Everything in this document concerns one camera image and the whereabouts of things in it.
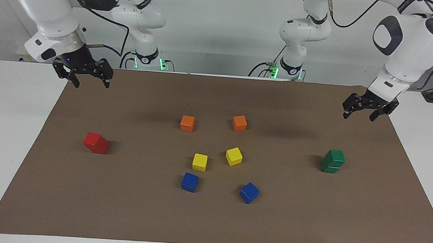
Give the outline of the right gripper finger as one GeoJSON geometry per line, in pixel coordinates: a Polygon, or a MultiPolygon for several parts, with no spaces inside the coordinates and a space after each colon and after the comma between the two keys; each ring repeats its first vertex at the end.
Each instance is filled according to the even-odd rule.
{"type": "Polygon", "coordinates": [[[76,72],[74,70],[67,71],[64,64],[60,60],[55,60],[52,66],[60,79],[66,79],[70,81],[75,88],[79,88],[80,81],[77,79],[76,72]]]}
{"type": "Polygon", "coordinates": [[[87,72],[89,75],[102,80],[105,88],[110,88],[110,81],[114,76],[114,70],[107,59],[103,58],[98,61],[89,62],[87,64],[87,72]]]}

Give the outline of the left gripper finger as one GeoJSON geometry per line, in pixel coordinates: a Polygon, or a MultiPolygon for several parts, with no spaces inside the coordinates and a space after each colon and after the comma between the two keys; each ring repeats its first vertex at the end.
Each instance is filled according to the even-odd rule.
{"type": "Polygon", "coordinates": [[[391,102],[386,104],[378,104],[375,110],[369,116],[370,121],[375,121],[377,118],[385,114],[390,115],[398,107],[398,105],[399,105],[398,99],[394,99],[391,102]]]}
{"type": "Polygon", "coordinates": [[[365,96],[359,96],[356,93],[352,93],[349,97],[347,97],[342,105],[344,119],[348,119],[349,116],[356,111],[364,110],[368,105],[369,100],[365,98],[365,96]]]}

